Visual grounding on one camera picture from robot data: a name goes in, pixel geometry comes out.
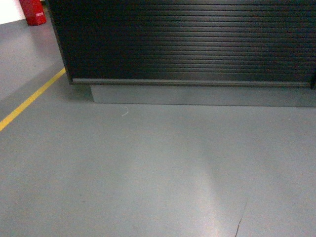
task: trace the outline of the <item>floor crack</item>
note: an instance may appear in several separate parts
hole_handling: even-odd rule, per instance
[[[246,200],[245,207],[243,208],[243,212],[242,212],[241,218],[240,218],[239,223],[238,223],[238,226],[237,226],[237,230],[236,230],[235,237],[237,237],[237,235],[238,235],[239,227],[240,227],[240,224],[241,224],[241,221],[242,221],[243,215],[245,214],[246,207],[247,207],[247,203],[248,203],[248,198],[247,198],[247,200]]]

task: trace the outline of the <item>wall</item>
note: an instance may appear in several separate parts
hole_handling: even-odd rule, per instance
[[[24,19],[19,0],[0,0],[0,24]]]

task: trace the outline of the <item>small debris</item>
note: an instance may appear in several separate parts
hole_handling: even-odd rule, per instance
[[[124,108],[126,108],[126,109],[127,109],[127,112],[126,112],[125,114],[123,114],[123,115],[122,115],[122,117],[124,117],[125,115],[127,115],[127,114],[128,114],[128,107],[124,106]]]

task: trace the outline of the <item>grey base panel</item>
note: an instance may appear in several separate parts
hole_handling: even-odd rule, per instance
[[[96,103],[316,107],[307,88],[92,85]]]

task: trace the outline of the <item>yellow floor line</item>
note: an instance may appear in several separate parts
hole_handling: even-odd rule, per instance
[[[46,82],[40,89],[34,92],[26,101],[19,105],[15,110],[13,110],[7,117],[0,122],[0,132],[8,126],[16,117],[19,116],[31,103],[33,103],[40,95],[42,95],[55,81],[57,81],[64,73],[65,68],[63,68],[59,73],[53,76],[48,82]]]

